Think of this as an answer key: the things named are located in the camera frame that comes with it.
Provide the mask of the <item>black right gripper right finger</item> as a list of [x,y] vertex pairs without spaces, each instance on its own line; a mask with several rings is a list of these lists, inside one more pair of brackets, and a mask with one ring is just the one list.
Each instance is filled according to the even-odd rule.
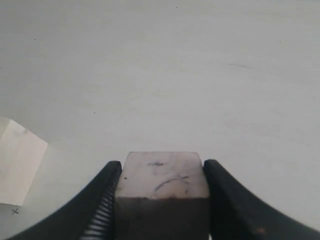
[[204,162],[214,240],[318,240],[320,232],[273,208],[234,178],[217,160]]

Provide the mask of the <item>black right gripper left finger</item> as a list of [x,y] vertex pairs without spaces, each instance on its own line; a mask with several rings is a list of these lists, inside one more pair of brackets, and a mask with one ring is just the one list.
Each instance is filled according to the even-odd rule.
[[103,169],[69,202],[12,240],[114,240],[114,195],[122,173],[119,161]]

